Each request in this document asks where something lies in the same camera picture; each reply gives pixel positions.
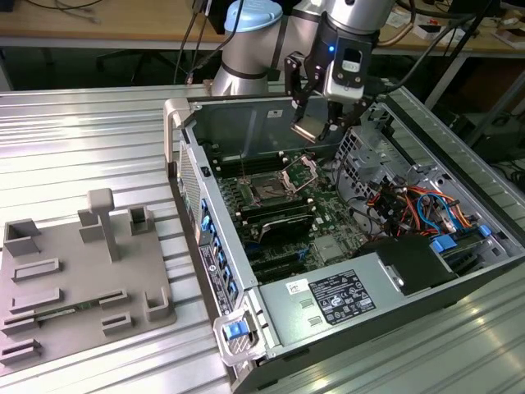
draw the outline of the table leg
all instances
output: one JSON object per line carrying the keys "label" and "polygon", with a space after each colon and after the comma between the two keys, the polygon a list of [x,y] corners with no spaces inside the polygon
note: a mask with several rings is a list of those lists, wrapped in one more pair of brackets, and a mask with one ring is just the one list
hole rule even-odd
{"label": "table leg", "polygon": [[9,90],[12,90],[11,82],[7,76],[6,65],[0,56],[0,92],[7,92]]}
{"label": "table leg", "polygon": [[427,100],[425,101],[425,106],[429,109],[433,109],[437,103],[437,100],[440,99],[441,95],[445,92],[446,88],[449,87],[450,82],[454,79],[458,71],[461,69],[467,57],[458,56],[454,59],[450,67],[445,71],[445,74],[441,77],[440,81],[437,83],[434,90],[430,93]]}

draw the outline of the warning label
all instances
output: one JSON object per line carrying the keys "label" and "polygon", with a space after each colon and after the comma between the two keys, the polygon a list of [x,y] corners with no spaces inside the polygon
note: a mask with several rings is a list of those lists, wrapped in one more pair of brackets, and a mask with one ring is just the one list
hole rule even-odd
{"label": "warning label", "polygon": [[325,320],[332,326],[376,308],[353,269],[309,285]]}

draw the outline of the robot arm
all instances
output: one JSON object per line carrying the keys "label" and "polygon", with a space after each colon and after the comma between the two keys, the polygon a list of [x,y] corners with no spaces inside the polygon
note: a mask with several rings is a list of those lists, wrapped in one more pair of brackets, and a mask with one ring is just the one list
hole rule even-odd
{"label": "robot arm", "polygon": [[[277,68],[285,73],[285,90],[296,108],[292,130],[314,142],[338,126],[351,125],[372,102],[363,97],[368,66],[395,0],[326,0],[324,4],[303,0],[290,17],[273,23],[253,17],[260,16],[260,2],[244,1],[241,16],[246,13],[265,26],[240,24],[224,48],[212,95],[264,94],[266,73]],[[268,6],[275,9],[262,13],[278,15],[278,5]],[[235,11],[234,3],[231,19]],[[301,76],[306,76],[306,85]],[[328,100],[329,118],[321,132],[312,133],[301,121],[308,98],[315,93]],[[354,103],[358,111],[343,114],[344,103]]]}

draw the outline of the blue clip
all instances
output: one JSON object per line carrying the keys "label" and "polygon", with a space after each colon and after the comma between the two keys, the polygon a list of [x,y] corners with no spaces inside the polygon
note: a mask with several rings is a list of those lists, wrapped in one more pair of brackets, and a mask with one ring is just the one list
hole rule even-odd
{"label": "blue clip", "polygon": [[234,294],[237,292],[237,285],[235,284],[235,282],[230,282],[230,290]]}
{"label": "blue clip", "polygon": [[249,334],[248,324],[244,320],[229,324],[224,327],[224,333],[226,334],[226,339],[228,341],[241,338]]}
{"label": "blue clip", "polygon": [[452,239],[451,236],[437,236],[431,243],[431,247],[437,252],[441,253],[445,250],[455,248],[458,244]]}
{"label": "blue clip", "polygon": [[482,234],[482,236],[484,237],[488,237],[490,234],[492,234],[492,230],[486,225],[486,224],[482,224],[480,227],[479,227],[479,232]]}
{"label": "blue clip", "polygon": [[220,252],[219,253],[219,265],[222,267],[225,262],[226,262],[226,257],[224,257],[224,253]]}
{"label": "blue clip", "polygon": [[202,231],[207,231],[210,228],[210,222],[212,219],[209,217],[209,215],[206,215],[203,218],[203,221],[200,223],[200,228]]}

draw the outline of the aluminum workbench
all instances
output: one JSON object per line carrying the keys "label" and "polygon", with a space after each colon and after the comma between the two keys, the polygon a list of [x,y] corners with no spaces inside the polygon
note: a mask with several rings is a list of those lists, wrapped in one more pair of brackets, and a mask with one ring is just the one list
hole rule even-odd
{"label": "aluminum workbench", "polygon": [[[203,94],[195,86],[0,97],[2,226],[26,217],[40,227],[75,221],[77,209],[86,204],[86,191],[99,187],[113,189],[117,211],[147,204],[155,217],[178,316],[171,326],[4,376],[0,392],[231,392],[162,156],[164,101]],[[519,192],[503,190],[504,181],[471,158],[459,140],[440,140],[443,125],[406,90],[394,96],[525,227],[525,201]],[[404,149],[424,161],[425,153],[410,140]],[[525,392],[523,327],[525,266],[448,309],[283,379],[263,393]]]}

